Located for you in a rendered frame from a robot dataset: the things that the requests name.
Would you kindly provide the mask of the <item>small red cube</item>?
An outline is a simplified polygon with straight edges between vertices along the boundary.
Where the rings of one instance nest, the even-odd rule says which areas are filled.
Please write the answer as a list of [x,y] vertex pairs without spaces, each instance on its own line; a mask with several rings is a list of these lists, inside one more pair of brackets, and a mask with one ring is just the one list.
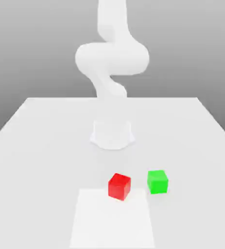
[[131,190],[131,178],[115,173],[108,182],[108,195],[124,201]]

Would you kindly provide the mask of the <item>small green cube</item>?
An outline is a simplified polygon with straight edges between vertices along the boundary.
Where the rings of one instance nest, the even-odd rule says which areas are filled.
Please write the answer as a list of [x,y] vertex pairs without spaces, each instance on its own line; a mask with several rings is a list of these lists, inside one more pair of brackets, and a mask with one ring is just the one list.
[[147,185],[151,194],[163,194],[168,190],[168,177],[164,170],[148,171]]

